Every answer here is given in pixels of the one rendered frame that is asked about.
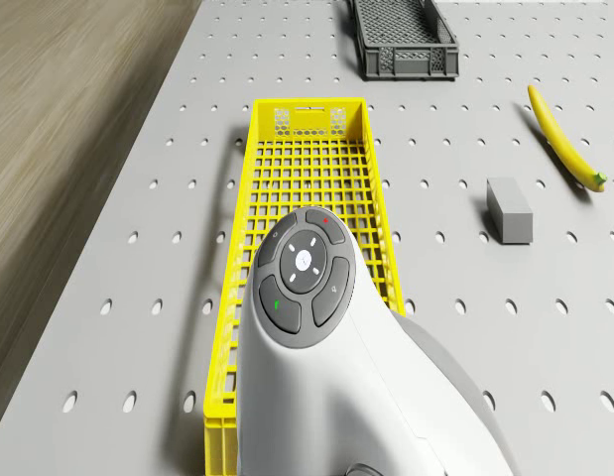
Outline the grey cube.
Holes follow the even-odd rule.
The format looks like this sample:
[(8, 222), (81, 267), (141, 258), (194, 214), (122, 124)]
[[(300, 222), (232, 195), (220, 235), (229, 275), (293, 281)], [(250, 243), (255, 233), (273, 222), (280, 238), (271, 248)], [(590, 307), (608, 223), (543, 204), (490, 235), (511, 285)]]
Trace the grey cube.
[(489, 178), (486, 203), (503, 244), (533, 242), (533, 211), (514, 178)]

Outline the dark grey basket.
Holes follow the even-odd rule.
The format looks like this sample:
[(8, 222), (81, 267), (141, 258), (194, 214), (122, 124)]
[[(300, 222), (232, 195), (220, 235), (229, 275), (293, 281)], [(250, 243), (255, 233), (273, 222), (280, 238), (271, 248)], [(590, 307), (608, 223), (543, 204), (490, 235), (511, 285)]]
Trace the dark grey basket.
[(351, 0), (368, 79), (452, 79), (459, 45), (434, 0)]

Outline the yellow basket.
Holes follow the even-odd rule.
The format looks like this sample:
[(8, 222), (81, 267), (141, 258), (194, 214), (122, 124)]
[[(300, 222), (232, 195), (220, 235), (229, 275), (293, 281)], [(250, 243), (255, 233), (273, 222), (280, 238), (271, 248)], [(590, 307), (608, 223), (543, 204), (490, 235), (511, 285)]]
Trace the yellow basket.
[(405, 311), (365, 100), (255, 100), (203, 402), (206, 476), (236, 475), (237, 331), (252, 261), (268, 231), (308, 205), (349, 227), (382, 300)]

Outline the banana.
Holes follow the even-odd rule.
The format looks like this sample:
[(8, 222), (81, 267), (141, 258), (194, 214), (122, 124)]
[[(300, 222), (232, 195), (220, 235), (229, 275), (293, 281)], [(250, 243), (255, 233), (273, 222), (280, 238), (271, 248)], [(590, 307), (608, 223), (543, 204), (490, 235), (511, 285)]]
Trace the banana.
[(541, 131), (562, 164), (585, 188), (594, 192), (603, 192), (607, 176), (594, 170), (574, 149), (555, 121), (544, 98), (533, 85), (528, 86), (528, 95)]

